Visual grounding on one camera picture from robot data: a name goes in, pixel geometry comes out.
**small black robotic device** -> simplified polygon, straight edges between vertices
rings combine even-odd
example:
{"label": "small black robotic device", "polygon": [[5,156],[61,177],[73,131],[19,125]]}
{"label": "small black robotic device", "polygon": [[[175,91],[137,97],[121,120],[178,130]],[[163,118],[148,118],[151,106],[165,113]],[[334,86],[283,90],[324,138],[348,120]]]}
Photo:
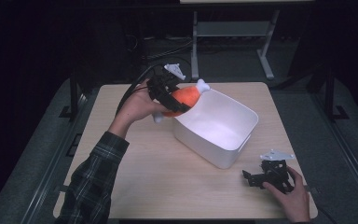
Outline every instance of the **small black robotic device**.
{"label": "small black robotic device", "polygon": [[263,189],[263,182],[269,182],[282,193],[291,192],[294,187],[289,183],[286,159],[294,157],[294,155],[272,149],[270,153],[260,156],[263,174],[251,175],[242,170],[243,177],[248,180],[250,187]]}

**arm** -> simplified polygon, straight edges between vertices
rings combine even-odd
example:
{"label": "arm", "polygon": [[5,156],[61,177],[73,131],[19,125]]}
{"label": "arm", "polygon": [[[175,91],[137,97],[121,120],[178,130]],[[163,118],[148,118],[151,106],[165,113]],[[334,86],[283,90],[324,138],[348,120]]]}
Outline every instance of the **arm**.
{"label": "arm", "polygon": [[293,168],[287,168],[290,176],[295,180],[295,189],[292,192],[283,194],[267,182],[263,183],[263,187],[279,201],[292,223],[310,223],[310,196],[304,188],[302,176]]}
{"label": "arm", "polygon": [[142,83],[121,107],[101,140],[72,174],[71,183],[56,223],[106,223],[118,166],[129,143],[130,126],[156,112],[167,109],[153,102]]}

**plaid shirt sleeve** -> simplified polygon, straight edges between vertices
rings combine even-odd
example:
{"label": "plaid shirt sleeve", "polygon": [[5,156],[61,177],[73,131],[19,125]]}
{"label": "plaid shirt sleeve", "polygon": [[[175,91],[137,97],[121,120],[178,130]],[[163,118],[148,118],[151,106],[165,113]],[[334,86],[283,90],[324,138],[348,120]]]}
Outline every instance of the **plaid shirt sleeve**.
{"label": "plaid shirt sleeve", "polygon": [[55,223],[107,222],[118,165],[129,143],[112,133],[101,137],[89,157],[72,174]]}

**person's right hand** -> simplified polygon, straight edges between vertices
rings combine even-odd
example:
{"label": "person's right hand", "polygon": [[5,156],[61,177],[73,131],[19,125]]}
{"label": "person's right hand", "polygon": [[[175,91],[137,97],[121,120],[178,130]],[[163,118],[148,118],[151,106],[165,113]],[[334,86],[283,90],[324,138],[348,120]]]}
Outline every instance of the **person's right hand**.
{"label": "person's right hand", "polygon": [[291,222],[310,222],[310,196],[304,188],[302,176],[291,167],[287,169],[295,180],[293,191],[283,194],[268,182],[264,182],[263,187],[274,195]]}

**hand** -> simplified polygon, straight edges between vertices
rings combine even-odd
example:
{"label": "hand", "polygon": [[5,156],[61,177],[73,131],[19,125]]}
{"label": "hand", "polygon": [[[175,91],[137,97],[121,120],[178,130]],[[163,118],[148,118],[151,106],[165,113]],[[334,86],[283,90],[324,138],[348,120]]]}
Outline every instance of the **hand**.
{"label": "hand", "polygon": [[293,168],[287,167],[290,176],[295,180],[292,192],[283,194],[268,182],[263,187],[269,190],[279,201],[283,211],[291,222],[310,221],[310,196],[304,188],[302,176]]}
{"label": "hand", "polygon": [[147,80],[135,88],[117,113],[108,132],[125,138],[128,129],[136,120],[144,119],[153,113],[169,111],[165,106],[150,99],[146,82]]}

